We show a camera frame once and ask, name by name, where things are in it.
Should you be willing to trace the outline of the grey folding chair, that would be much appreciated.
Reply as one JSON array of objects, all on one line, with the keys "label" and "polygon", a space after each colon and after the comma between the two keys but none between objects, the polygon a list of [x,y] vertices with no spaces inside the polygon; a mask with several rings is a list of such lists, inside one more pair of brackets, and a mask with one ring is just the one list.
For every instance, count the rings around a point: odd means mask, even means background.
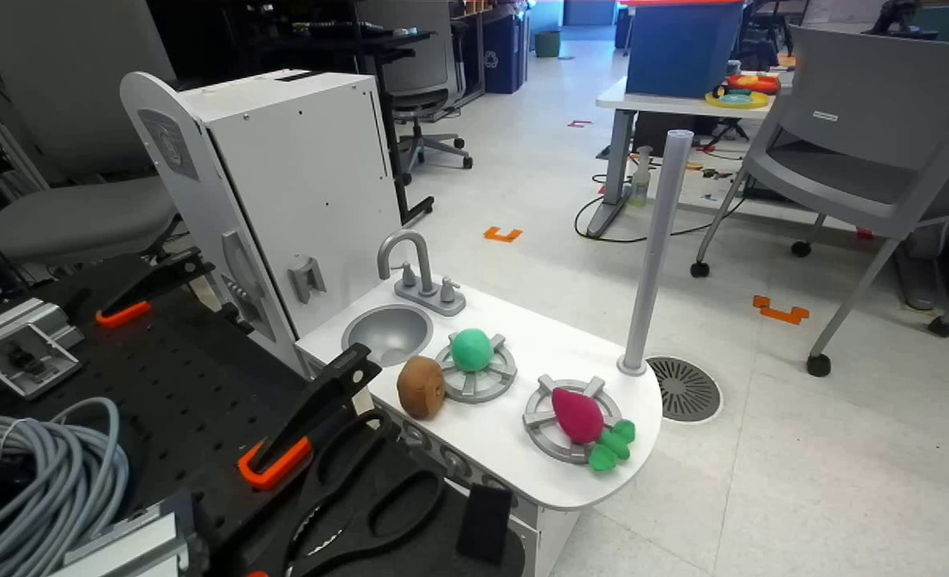
[{"label": "grey folding chair", "polygon": [[826,346],[860,294],[920,227],[949,224],[949,42],[791,29],[795,73],[771,99],[690,266],[708,276],[708,242],[753,180],[816,213],[882,239],[816,332],[805,369],[831,371]]}]

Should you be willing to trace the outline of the grey vertical pole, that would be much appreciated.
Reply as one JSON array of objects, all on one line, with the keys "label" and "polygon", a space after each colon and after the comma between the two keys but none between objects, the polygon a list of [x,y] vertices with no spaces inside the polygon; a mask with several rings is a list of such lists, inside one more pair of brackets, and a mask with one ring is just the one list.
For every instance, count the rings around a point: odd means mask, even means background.
[{"label": "grey vertical pole", "polygon": [[667,134],[667,147],[664,147],[659,181],[656,181],[653,209],[649,209],[649,232],[646,232],[645,266],[641,266],[634,309],[632,309],[632,321],[629,321],[629,335],[625,335],[622,354],[616,360],[616,369],[622,374],[645,374],[646,371],[646,361],[645,361],[646,329],[649,329],[649,316],[653,316],[659,266],[664,266],[664,252],[670,242],[670,227],[675,218],[675,194],[684,188],[690,149],[692,149],[692,132],[672,129]]}]

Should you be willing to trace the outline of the orange floor tape marker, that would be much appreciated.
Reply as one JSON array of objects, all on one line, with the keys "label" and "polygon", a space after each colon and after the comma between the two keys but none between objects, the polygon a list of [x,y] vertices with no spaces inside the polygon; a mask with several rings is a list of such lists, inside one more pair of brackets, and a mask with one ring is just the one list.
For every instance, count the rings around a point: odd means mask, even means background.
[{"label": "orange floor tape marker", "polygon": [[776,309],[767,294],[753,294],[753,309],[760,316],[780,321],[780,322],[791,322],[797,328],[802,321],[808,321],[808,309]]}]

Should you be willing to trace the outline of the blue storage bin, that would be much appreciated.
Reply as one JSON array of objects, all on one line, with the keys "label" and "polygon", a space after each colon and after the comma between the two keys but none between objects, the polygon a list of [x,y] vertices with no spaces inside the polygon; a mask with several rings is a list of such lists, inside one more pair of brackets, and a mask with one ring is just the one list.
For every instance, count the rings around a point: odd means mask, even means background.
[{"label": "blue storage bin", "polygon": [[629,94],[706,96],[723,81],[745,0],[629,0]]}]

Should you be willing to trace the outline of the aluminium extrusion bracket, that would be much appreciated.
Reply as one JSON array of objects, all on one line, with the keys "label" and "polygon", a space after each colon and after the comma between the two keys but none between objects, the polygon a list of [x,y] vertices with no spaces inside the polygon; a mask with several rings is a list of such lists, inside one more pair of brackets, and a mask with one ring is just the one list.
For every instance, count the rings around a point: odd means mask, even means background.
[{"label": "aluminium extrusion bracket", "polygon": [[24,298],[0,309],[0,391],[35,399],[80,369],[74,346],[83,332],[63,309]]}]

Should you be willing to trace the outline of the grey office chair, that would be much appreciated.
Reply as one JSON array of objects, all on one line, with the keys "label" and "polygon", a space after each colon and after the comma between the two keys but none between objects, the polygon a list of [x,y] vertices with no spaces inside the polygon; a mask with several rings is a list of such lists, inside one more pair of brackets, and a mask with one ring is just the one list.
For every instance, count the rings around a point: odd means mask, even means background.
[{"label": "grey office chair", "polygon": [[177,221],[117,99],[128,70],[174,81],[148,0],[0,0],[0,73],[57,180],[0,212],[11,263],[149,250]]}]

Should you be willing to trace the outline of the green toy ball vegetable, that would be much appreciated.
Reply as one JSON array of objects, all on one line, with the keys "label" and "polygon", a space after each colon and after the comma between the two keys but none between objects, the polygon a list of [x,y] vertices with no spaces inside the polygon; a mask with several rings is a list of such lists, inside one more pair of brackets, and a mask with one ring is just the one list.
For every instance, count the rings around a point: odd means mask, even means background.
[{"label": "green toy ball vegetable", "polygon": [[450,353],[459,371],[475,374],[490,365],[493,338],[484,329],[467,328],[450,338]]}]

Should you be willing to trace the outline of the brown toy potato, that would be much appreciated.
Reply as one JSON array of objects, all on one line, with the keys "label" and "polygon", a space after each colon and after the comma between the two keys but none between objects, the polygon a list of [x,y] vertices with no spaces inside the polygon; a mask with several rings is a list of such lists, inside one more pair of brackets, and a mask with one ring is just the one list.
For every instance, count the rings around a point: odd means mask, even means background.
[{"label": "brown toy potato", "polygon": [[412,354],[398,371],[398,399],[412,420],[431,420],[444,404],[444,374],[436,360]]}]

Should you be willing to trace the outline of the grey toy faucet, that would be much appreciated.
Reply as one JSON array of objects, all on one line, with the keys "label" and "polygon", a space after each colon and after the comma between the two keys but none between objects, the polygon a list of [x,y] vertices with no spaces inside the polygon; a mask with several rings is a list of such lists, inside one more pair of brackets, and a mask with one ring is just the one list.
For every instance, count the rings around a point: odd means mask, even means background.
[{"label": "grey toy faucet", "polygon": [[403,239],[412,242],[415,266],[399,272],[393,293],[420,309],[436,310],[436,313],[444,313],[444,316],[461,313],[466,294],[459,293],[459,284],[451,280],[431,280],[429,248],[415,232],[398,232],[377,242],[377,252],[376,252],[377,276],[380,280],[390,276],[390,250]]}]

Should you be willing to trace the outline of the pink toy radish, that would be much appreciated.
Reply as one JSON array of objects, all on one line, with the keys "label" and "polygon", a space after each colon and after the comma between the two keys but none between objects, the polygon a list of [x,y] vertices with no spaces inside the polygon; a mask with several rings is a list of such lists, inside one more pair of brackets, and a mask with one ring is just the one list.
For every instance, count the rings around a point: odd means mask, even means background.
[{"label": "pink toy radish", "polygon": [[550,409],[564,436],[587,451],[587,468],[593,475],[608,475],[629,460],[637,426],[632,420],[606,422],[593,397],[559,389],[550,394]]}]

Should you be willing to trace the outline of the round floor drain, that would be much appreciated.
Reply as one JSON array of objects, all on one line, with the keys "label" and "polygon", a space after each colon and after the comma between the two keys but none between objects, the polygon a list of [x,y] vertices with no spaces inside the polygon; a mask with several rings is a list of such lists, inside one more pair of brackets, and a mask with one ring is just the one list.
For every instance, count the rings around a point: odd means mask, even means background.
[{"label": "round floor drain", "polygon": [[701,422],[718,413],[720,391],[698,365],[672,354],[653,354],[649,369],[659,385],[667,420]]}]

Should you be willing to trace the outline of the grey toy sink bowl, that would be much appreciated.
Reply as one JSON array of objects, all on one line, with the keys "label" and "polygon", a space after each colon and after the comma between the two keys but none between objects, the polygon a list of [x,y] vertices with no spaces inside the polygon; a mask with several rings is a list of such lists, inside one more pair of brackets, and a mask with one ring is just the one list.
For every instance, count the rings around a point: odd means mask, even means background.
[{"label": "grey toy sink bowl", "polygon": [[363,343],[377,365],[398,365],[429,343],[429,316],[411,304],[380,304],[353,316],[342,346]]}]

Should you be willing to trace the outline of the black office swivel chair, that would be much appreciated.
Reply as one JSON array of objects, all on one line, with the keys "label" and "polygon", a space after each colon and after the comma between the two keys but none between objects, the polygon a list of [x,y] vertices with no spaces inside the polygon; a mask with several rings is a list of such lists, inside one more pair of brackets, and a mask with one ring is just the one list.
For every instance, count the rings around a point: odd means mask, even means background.
[{"label": "black office swivel chair", "polygon": [[461,134],[429,134],[459,96],[459,59],[451,37],[451,0],[360,0],[354,16],[408,37],[403,54],[380,68],[383,96],[393,122],[411,132],[398,139],[399,180],[425,161],[429,149],[451,155],[461,171],[475,165]]}]

